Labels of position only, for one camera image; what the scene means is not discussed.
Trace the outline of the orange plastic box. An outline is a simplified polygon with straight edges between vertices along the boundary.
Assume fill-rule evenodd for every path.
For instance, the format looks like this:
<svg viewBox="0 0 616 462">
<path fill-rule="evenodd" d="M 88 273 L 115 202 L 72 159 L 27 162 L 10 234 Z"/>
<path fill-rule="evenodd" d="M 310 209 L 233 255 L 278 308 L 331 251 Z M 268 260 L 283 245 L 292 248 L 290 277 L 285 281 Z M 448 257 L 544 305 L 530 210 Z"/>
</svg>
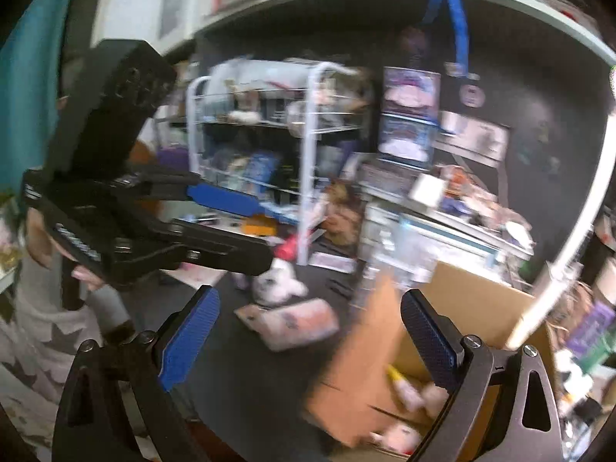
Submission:
<svg viewBox="0 0 616 462">
<path fill-rule="evenodd" d="M 254 215 L 241 222 L 241 233 L 257 237 L 277 236 L 278 221 L 265 215 Z"/>
</svg>

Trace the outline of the blue food brochure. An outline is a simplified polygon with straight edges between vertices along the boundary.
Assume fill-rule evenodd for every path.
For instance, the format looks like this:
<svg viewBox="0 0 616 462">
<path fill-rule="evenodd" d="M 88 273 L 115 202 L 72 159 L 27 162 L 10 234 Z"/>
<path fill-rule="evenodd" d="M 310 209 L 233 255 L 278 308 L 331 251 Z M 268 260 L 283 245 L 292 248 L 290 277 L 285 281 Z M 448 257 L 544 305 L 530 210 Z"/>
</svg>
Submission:
<svg viewBox="0 0 616 462">
<path fill-rule="evenodd" d="M 270 181 L 282 160 L 280 153 L 269 150 L 255 151 L 248 159 L 242 177 L 242 191 L 264 198 L 270 189 Z"/>
</svg>

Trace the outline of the white plush doll with yellow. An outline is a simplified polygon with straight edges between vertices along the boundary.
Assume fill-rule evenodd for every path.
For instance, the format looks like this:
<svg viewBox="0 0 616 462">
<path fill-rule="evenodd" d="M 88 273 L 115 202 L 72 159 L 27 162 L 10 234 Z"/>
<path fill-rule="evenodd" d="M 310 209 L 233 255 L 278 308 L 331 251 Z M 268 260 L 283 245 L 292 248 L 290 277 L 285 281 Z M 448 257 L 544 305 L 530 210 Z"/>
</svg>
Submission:
<svg viewBox="0 0 616 462">
<path fill-rule="evenodd" d="M 449 399 L 446 389 L 428 383 L 418 389 L 393 365 L 387 366 L 387 375 L 399 402 L 408 413 L 424 412 L 436 420 Z M 409 423 L 397 421 L 382 433 L 371 433 L 371 441 L 379 449 L 399 455 L 412 455 L 423 440 L 423 435 Z"/>
</svg>

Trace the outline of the brown cardboard box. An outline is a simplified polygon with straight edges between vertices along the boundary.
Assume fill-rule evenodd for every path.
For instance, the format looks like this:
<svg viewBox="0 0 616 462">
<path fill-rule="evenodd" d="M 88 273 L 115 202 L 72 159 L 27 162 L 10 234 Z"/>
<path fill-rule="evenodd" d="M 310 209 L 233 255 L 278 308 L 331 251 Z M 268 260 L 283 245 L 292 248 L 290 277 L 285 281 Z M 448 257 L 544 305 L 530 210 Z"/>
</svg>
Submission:
<svg viewBox="0 0 616 462">
<path fill-rule="evenodd" d="M 368 436 L 402 421 L 420 434 L 414 461 L 561 460 L 550 331 L 507 343 L 533 302 L 448 264 L 405 293 L 382 270 L 307 399 L 332 459 L 397 460 Z"/>
</svg>

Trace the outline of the clear zip bag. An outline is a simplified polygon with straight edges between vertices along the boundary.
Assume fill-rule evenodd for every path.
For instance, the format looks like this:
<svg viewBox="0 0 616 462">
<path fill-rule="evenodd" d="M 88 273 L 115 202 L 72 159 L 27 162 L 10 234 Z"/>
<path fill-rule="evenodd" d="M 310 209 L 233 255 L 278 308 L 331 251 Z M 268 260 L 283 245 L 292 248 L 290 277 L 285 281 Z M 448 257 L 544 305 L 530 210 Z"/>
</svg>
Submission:
<svg viewBox="0 0 616 462">
<path fill-rule="evenodd" d="M 404 293 L 430 281 L 435 257 L 429 252 L 427 239 L 422 237 L 406 219 L 398 223 L 390 237 L 372 250 L 370 258 L 361 268 L 353 303 L 363 308 L 368 296 L 376 288 L 381 274 L 390 274 L 395 288 Z"/>
</svg>

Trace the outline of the red plastic bottle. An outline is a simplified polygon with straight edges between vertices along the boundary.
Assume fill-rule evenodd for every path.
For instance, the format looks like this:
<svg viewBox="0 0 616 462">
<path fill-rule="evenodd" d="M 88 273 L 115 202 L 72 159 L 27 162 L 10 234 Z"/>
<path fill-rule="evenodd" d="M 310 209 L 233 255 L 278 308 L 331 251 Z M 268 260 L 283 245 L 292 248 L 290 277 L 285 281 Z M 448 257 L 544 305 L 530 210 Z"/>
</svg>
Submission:
<svg viewBox="0 0 616 462">
<path fill-rule="evenodd" d="M 277 259 L 289 263 L 295 263 L 298 256 L 298 236 L 292 235 L 278 245 L 274 250 L 274 255 Z"/>
</svg>

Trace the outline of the peach packaged item in plastic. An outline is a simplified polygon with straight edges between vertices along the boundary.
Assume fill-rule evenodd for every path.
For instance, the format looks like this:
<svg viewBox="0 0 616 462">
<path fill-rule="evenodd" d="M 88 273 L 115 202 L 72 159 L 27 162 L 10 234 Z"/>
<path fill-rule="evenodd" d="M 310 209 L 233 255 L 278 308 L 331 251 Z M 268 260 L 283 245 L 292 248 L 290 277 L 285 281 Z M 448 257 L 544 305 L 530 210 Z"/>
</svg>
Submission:
<svg viewBox="0 0 616 462">
<path fill-rule="evenodd" d="M 246 305 L 234 314 L 274 353 L 323 341 L 339 331 L 336 313 L 321 298 L 271 310 Z"/>
</svg>

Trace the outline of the pink printed sachet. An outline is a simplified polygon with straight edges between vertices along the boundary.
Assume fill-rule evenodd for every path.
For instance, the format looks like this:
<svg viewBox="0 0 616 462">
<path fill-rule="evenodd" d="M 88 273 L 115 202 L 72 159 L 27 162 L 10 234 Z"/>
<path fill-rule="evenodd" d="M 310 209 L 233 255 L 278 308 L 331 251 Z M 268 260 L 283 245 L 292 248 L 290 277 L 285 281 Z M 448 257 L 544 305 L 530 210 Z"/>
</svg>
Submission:
<svg viewBox="0 0 616 462">
<path fill-rule="evenodd" d="M 355 260 L 331 253 L 312 253 L 309 265 L 346 274 L 352 273 L 356 269 Z"/>
</svg>

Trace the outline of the white mini drawer unit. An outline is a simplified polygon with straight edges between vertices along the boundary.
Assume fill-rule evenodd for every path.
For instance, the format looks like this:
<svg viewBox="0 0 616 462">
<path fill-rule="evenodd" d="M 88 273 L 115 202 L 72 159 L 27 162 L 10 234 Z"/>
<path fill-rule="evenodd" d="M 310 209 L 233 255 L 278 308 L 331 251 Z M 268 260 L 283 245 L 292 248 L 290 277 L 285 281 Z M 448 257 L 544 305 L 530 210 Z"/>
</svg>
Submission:
<svg viewBox="0 0 616 462">
<path fill-rule="evenodd" d="M 382 244 L 384 237 L 390 237 L 398 226 L 399 215 L 383 203 L 371 201 L 365 206 L 361 225 L 357 256 L 367 261 L 375 247 Z"/>
</svg>

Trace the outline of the blue cinnamoroll display box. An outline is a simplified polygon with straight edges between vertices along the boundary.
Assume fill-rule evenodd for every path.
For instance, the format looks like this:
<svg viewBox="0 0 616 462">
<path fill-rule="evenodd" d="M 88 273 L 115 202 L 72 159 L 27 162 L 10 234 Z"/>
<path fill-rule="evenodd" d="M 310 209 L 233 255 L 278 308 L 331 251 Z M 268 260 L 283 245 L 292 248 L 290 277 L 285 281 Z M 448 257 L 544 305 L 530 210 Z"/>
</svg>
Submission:
<svg viewBox="0 0 616 462">
<path fill-rule="evenodd" d="M 382 115 L 378 154 L 383 159 L 418 169 L 432 163 L 437 128 L 433 124 L 394 115 Z"/>
</svg>

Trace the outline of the pink cinnamoroll display box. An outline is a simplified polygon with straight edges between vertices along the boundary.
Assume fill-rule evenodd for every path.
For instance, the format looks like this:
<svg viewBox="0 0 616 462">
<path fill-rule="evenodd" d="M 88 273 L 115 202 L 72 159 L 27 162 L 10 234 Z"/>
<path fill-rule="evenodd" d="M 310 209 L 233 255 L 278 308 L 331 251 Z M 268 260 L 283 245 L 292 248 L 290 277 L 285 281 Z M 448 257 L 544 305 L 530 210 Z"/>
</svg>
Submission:
<svg viewBox="0 0 616 462">
<path fill-rule="evenodd" d="M 440 74 L 418 69 L 385 67 L 382 110 L 386 114 L 437 121 Z"/>
</svg>

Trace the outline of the white plush keychain with glasses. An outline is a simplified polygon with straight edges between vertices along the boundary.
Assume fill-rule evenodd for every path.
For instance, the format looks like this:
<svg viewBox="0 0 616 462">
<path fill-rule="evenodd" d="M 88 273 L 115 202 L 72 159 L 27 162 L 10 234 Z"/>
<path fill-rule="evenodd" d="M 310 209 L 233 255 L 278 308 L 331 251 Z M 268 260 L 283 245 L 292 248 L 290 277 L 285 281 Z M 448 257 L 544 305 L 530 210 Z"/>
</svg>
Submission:
<svg viewBox="0 0 616 462">
<path fill-rule="evenodd" d="M 295 276 L 292 264 L 274 259 L 270 268 L 252 281 L 253 299 L 259 306 L 282 306 L 292 297 L 305 297 L 308 287 Z"/>
</svg>

